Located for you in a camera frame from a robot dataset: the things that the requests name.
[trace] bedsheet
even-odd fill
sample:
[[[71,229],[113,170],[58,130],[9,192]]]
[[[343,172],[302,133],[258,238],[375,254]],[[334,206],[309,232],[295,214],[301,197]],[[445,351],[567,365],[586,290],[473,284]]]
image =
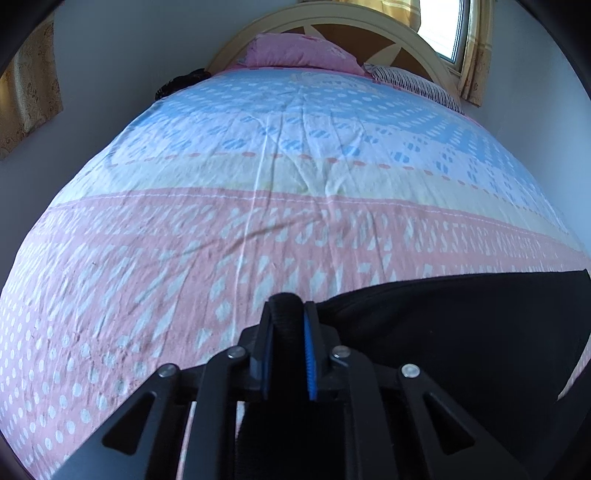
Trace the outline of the bedsheet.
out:
[[[207,361],[273,293],[590,263],[529,172],[444,106],[224,72],[132,121],[28,234],[0,297],[0,429],[49,479],[157,365]]]

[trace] pink pillow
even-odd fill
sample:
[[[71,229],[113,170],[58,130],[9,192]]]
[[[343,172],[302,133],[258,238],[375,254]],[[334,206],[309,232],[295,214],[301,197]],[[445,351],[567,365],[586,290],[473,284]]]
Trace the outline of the pink pillow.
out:
[[[263,33],[250,42],[247,67],[314,67],[365,75],[347,51],[323,38],[298,33]]]

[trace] window frame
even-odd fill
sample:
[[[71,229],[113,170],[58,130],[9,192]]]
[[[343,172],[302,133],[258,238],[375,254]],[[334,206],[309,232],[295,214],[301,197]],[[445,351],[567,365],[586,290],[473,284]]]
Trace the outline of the window frame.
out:
[[[464,62],[464,54],[466,52],[466,43],[468,40],[468,23],[470,20],[470,2],[473,0],[460,0],[461,9],[460,15],[458,16],[458,27],[456,27],[456,41],[454,43],[454,52],[456,53],[455,59],[450,59],[439,52],[436,52],[441,58],[442,62],[447,68],[455,74],[460,76],[462,74],[462,64]]]

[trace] pillow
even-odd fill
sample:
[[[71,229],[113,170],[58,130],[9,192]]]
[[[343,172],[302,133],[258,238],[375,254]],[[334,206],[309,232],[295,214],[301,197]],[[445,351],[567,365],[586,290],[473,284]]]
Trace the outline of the pillow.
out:
[[[324,38],[297,33],[263,33],[250,42],[247,67],[314,67],[365,75],[357,59]]]
[[[455,112],[464,114],[462,107],[454,100],[454,98],[441,88],[429,80],[410,73],[407,70],[399,69],[397,67],[382,67],[379,65],[365,64],[365,70],[371,74],[374,80],[381,83],[386,83],[408,92],[416,93],[423,97],[429,98],[443,106],[446,106]]]

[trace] curtain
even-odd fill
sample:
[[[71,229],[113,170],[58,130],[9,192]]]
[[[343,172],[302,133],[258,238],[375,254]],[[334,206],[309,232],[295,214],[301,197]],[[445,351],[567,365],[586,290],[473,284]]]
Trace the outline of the curtain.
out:
[[[31,33],[0,77],[0,160],[61,110],[49,18]]]
[[[415,32],[421,26],[420,0],[337,0],[347,4],[363,5],[398,20]]]
[[[464,100],[481,106],[491,67],[494,0],[471,0],[468,37],[458,89]]]

